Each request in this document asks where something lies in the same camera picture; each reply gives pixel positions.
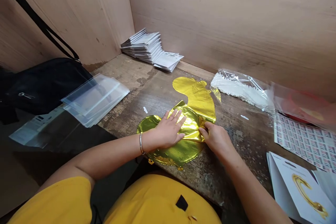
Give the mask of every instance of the person's left hand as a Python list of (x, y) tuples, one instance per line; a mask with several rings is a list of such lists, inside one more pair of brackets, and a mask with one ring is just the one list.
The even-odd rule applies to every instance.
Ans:
[(143, 133), (145, 152), (152, 151), (157, 148), (169, 148), (174, 146), (178, 141), (184, 138), (185, 134), (177, 134), (181, 129), (183, 123), (186, 121), (186, 117), (183, 117), (179, 122), (182, 111), (174, 110), (168, 117), (169, 111), (167, 111), (159, 122), (159, 124), (149, 131)]

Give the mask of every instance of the deflated foil balloon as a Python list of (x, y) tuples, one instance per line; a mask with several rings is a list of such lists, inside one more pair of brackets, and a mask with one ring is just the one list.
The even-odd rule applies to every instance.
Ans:
[[(182, 166), (195, 159), (204, 148), (203, 137), (201, 136), (198, 128), (203, 127), (205, 121), (215, 123), (216, 113), (215, 105), (210, 90), (207, 90), (205, 81), (197, 82), (193, 78), (179, 77), (173, 81), (174, 89), (188, 97), (188, 104), (180, 101), (170, 111), (169, 115), (177, 109), (182, 110), (181, 120), (183, 116), (187, 119), (184, 122), (179, 133), (184, 133), (185, 137), (176, 145), (168, 149), (156, 149), (148, 153), (149, 162), (152, 161), (162, 165), (177, 166), (182, 170)], [(156, 115), (146, 117), (141, 121), (137, 128), (137, 133), (145, 132), (152, 128), (161, 121), (161, 118)]]

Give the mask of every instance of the bag zipper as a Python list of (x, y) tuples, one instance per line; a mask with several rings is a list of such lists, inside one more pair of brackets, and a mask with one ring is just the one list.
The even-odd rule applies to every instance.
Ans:
[(35, 99), (35, 97), (34, 96), (31, 96), (31, 95), (29, 95), (29, 94), (26, 94), (26, 93), (23, 93), (23, 92), (21, 92), (21, 93), (19, 93), (19, 96), (24, 96), (24, 97), (27, 97), (28, 99)]

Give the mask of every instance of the wooden partition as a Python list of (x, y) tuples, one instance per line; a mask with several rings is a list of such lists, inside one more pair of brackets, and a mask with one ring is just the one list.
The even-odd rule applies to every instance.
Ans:
[(216, 72), (336, 100), (336, 0), (131, 0), (136, 31), (161, 32), (166, 51)]
[[(129, 0), (27, 0), (92, 71), (134, 34)], [(21, 71), (63, 54), (15, 0), (0, 0), (0, 65)]]

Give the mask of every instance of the bracelet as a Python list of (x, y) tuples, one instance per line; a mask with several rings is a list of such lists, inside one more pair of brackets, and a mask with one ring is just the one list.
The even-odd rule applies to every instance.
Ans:
[(142, 136), (142, 132), (140, 133), (140, 150), (141, 150), (141, 153), (142, 153), (143, 155), (145, 155), (146, 152), (144, 152), (144, 150), (143, 150), (143, 148), (142, 148), (141, 136)]

